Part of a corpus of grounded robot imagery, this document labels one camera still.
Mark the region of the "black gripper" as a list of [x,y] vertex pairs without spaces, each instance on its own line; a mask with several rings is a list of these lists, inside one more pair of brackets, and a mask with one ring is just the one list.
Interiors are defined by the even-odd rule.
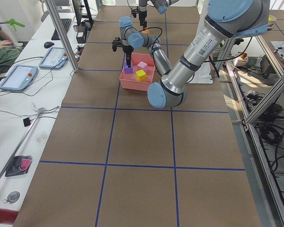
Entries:
[[132,8],[132,16],[134,18],[136,18],[137,15],[139,16],[140,26],[143,26],[143,28],[146,28],[147,27],[147,22],[146,22],[147,9],[146,9],[146,7]]
[[128,68],[131,68],[132,67],[131,53],[134,51],[134,48],[131,47],[130,45],[123,44],[123,40],[120,37],[116,37],[112,41],[112,50],[116,52],[118,47],[122,48],[123,52],[126,53],[126,65]]

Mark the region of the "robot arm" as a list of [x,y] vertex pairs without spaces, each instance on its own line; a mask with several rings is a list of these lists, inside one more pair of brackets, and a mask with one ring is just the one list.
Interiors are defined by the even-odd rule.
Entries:
[[[139,0],[138,6],[136,8],[131,8],[131,15],[136,18],[139,15],[140,26],[143,30],[147,28],[147,4],[148,0]],[[178,0],[151,0],[154,8],[159,12],[159,14],[164,14],[167,11],[167,8],[172,4],[178,2]]]
[[185,102],[186,83],[222,40],[257,36],[267,31],[269,5],[268,0],[209,1],[204,26],[175,66],[161,49],[159,38],[137,31],[128,16],[119,19],[121,36],[112,42],[112,49],[121,47],[130,66],[134,49],[146,47],[162,75],[159,82],[149,86],[148,101],[155,108],[175,107]]

